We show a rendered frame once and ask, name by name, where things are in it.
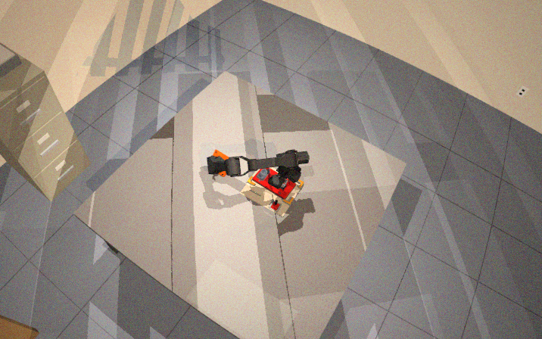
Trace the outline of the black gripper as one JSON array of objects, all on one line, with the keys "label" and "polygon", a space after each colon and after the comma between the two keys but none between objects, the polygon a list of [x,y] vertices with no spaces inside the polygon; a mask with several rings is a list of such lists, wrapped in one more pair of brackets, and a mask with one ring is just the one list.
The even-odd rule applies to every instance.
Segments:
[{"label": "black gripper", "polygon": [[282,184],[285,182],[284,177],[287,174],[287,172],[290,171],[290,169],[281,168],[279,166],[276,171],[278,172],[277,175],[275,174],[274,176],[271,176],[268,180],[268,184],[279,189],[282,186]]}]

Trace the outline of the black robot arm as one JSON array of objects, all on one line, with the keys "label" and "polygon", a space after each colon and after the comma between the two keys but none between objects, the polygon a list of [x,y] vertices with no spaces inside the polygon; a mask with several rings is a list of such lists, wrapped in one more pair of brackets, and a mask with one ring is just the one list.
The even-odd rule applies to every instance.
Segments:
[{"label": "black robot arm", "polygon": [[[241,174],[240,160],[238,157],[248,162],[248,171],[244,174]],[[309,163],[309,159],[310,155],[307,151],[297,152],[293,149],[277,154],[276,157],[259,160],[247,159],[243,156],[229,157],[229,159],[224,160],[220,155],[212,155],[211,157],[207,157],[207,166],[208,172],[211,175],[225,171],[226,175],[230,177],[244,176],[249,172],[257,171],[258,169],[280,166],[281,168],[290,169],[284,179],[288,178],[293,183],[296,183],[301,177],[301,168],[298,164]]]}]

